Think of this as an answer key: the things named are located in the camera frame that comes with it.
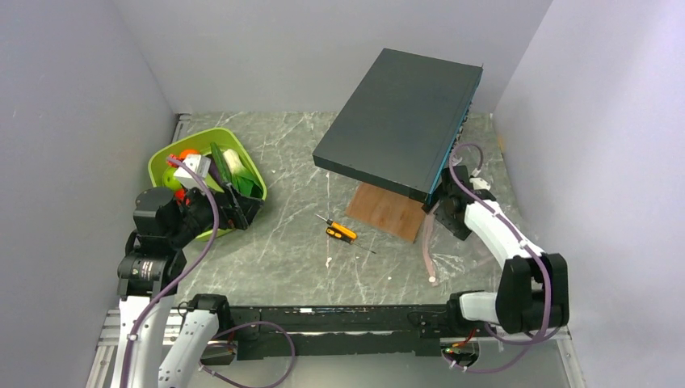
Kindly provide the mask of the purple toy eggplant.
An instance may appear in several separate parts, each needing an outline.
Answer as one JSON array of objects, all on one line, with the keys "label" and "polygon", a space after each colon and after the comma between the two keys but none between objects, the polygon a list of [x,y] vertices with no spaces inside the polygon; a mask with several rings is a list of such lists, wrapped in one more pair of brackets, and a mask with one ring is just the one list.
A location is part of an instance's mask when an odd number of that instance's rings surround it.
[{"label": "purple toy eggplant", "polygon": [[210,166],[208,169],[208,174],[212,177],[212,179],[216,183],[217,187],[221,188],[222,178],[221,178],[221,175],[219,173],[216,162],[212,158],[210,158],[209,160],[210,160]]}]

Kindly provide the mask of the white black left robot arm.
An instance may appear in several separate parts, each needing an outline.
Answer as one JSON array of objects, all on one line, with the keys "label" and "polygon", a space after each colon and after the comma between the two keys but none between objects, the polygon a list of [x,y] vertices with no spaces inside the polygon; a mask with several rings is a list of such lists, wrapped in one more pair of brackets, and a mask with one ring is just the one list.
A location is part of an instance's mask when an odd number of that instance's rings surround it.
[{"label": "white black left robot arm", "polygon": [[189,273],[183,248],[204,232],[215,238],[222,229],[247,229],[264,205],[259,188],[244,196],[226,184],[211,194],[193,188],[180,200],[171,189],[155,187],[136,198],[136,228],[117,269],[120,337],[112,386],[185,387],[209,340],[234,327],[225,296],[197,294],[177,340],[162,352],[179,282]]}]

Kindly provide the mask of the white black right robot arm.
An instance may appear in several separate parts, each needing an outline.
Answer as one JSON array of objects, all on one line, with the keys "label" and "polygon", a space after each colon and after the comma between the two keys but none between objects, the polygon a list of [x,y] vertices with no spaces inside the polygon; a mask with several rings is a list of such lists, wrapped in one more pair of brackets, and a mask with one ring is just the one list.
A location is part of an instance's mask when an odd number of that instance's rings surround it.
[{"label": "white black right robot arm", "polygon": [[503,212],[494,195],[464,166],[446,167],[435,190],[439,223],[459,240],[476,235],[501,269],[498,287],[454,293],[445,324],[465,335],[479,323],[508,334],[547,331],[569,321],[568,265],[527,239]]}]

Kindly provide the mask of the clear pink zip top bag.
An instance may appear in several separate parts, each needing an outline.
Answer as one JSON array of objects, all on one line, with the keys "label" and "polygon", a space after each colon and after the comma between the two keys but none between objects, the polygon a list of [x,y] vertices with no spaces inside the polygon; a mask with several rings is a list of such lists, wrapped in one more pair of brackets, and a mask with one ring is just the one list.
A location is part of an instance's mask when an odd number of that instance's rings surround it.
[{"label": "clear pink zip top bag", "polygon": [[427,270],[428,282],[431,286],[436,286],[438,284],[435,266],[430,253],[431,236],[435,226],[435,211],[438,207],[439,202],[436,202],[427,213],[423,223],[422,257]]}]

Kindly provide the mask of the green toy cucumber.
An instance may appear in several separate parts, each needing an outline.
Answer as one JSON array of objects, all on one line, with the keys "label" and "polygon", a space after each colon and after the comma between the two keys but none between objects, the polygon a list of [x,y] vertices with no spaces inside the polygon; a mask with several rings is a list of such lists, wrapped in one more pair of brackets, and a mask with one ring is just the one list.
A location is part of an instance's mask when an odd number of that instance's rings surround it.
[{"label": "green toy cucumber", "polygon": [[222,178],[222,184],[221,187],[226,187],[230,186],[235,188],[236,186],[233,184],[233,176],[232,173],[229,169],[229,165],[225,160],[225,157],[223,153],[221,152],[220,147],[218,146],[217,143],[211,142],[210,143],[210,149],[211,149],[211,158],[216,162],[216,165],[218,167],[219,173]]}]

